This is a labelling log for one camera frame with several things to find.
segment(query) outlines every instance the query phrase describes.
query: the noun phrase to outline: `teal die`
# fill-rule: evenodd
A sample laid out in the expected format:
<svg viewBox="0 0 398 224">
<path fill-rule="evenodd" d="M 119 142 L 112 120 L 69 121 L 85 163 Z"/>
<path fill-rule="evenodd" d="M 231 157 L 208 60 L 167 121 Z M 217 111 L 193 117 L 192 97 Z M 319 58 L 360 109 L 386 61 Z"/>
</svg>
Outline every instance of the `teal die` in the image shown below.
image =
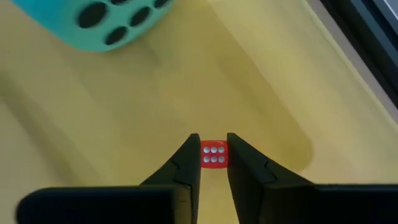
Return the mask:
<svg viewBox="0 0 398 224">
<path fill-rule="evenodd" d="M 81 50 L 105 52 L 145 33 L 174 0 L 12 0 L 40 25 Z"/>
</svg>

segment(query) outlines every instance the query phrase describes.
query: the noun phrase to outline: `tabletop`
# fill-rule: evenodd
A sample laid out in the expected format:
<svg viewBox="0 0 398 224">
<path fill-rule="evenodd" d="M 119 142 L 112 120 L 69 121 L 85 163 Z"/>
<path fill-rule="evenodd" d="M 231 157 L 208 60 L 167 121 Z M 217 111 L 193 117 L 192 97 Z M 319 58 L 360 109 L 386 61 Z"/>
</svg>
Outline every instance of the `tabletop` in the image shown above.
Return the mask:
<svg viewBox="0 0 398 224">
<path fill-rule="evenodd" d="M 314 182 L 398 181 L 396 123 L 304 0 L 178 0 L 106 53 L 0 12 L 0 94 L 72 185 L 138 184 L 228 132 Z M 200 198 L 200 223 L 237 223 L 225 170 Z"/>
</svg>

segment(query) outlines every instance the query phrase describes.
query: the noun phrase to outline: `yellow surface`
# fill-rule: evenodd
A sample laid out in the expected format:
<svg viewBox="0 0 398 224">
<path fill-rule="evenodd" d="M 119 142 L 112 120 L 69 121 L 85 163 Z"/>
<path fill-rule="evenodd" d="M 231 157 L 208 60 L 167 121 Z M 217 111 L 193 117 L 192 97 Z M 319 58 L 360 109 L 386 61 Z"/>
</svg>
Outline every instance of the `yellow surface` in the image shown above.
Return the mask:
<svg viewBox="0 0 398 224">
<path fill-rule="evenodd" d="M 74 184 L 138 184 L 227 132 L 315 182 L 398 181 L 397 125 L 305 1 L 178 0 L 105 54 L 0 12 L 0 93 Z M 237 223 L 225 170 L 201 181 L 199 222 Z"/>
<path fill-rule="evenodd" d="M 14 224 L 18 201 L 43 187 L 68 184 L 54 172 L 21 124 L 0 100 L 0 223 Z"/>
</svg>

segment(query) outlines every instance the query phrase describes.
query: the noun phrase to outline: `small red die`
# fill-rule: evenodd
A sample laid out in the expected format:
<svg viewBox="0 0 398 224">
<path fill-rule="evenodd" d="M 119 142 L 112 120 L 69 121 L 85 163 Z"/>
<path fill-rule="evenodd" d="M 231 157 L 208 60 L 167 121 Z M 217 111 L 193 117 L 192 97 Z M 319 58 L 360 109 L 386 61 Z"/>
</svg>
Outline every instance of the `small red die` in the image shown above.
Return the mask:
<svg viewBox="0 0 398 224">
<path fill-rule="evenodd" d="M 228 166 L 228 145 L 226 141 L 201 141 L 201 166 L 222 169 Z"/>
</svg>

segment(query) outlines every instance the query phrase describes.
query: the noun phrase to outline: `die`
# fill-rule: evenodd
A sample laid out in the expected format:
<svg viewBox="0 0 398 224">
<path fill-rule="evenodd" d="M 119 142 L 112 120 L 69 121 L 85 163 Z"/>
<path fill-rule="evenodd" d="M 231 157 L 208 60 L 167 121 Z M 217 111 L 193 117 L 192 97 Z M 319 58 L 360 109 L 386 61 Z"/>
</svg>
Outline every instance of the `die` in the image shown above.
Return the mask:
<svg viewBox="0 0 398 224">
<path fill-rule="evenodd" d="M 69 45 L 92 52 L 121 47 L 141 36 L 174 0 L 12 0 Z"/>
<path fill-rule="evenodd" d="M 226 141 L 201 141 L 201 167 L 222 169 L 228 167 L 228 145 Z"/>
</svg>

